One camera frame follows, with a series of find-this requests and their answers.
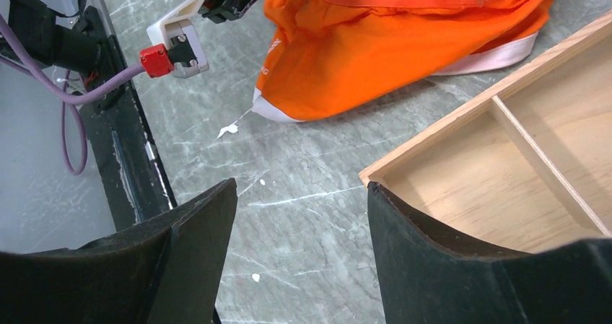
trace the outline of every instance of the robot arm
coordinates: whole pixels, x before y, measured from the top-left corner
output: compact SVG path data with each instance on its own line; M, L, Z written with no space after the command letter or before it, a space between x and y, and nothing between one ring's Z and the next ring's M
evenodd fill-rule
M199 14L217 24L233 21L257 1L184 0L147 28L153 46L140 53L142 66L150 77L188 78L207 71L209 64L191 19Z

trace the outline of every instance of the white bracket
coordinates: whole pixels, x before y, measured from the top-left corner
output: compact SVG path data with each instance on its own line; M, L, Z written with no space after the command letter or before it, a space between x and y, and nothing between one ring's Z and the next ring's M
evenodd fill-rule
M188 78L209 70L206 54L191 23L191 17L198 14L198 10L204 1L184 0L183 3L147 28L147 35L152 45L164 44L167 49L171 49L173 47L171 38L184 37L193 50L193 54L196 55L197 63L191 63L189 66L175 64L175 70L172 72L174 77Z

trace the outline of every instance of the wooden box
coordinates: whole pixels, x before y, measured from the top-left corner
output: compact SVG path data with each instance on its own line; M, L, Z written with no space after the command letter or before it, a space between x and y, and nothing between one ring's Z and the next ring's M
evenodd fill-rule
M612 12L359 174L478 239L537 253L612 229Z

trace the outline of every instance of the gray table surface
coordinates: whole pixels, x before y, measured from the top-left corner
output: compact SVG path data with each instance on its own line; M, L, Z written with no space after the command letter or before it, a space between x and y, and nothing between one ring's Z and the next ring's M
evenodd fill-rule
M128 64L151 45L146 27L180 1L106 0ZM609 9L612 0L556 0L530 58ZM238 133L216 139L250 108L274 26L261 3L236 22L194 23L211 70L134 83L180 203L237 180L217 299L223 322L384 323L358 172L516 66L424 79L326 121L281 125L248 114Z

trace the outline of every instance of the orange garment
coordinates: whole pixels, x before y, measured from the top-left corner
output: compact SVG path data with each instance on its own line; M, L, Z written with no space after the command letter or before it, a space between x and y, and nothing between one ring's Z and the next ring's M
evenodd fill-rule
M433 74L523 60L553 0L265 0L277 26L253 111L337 115Z

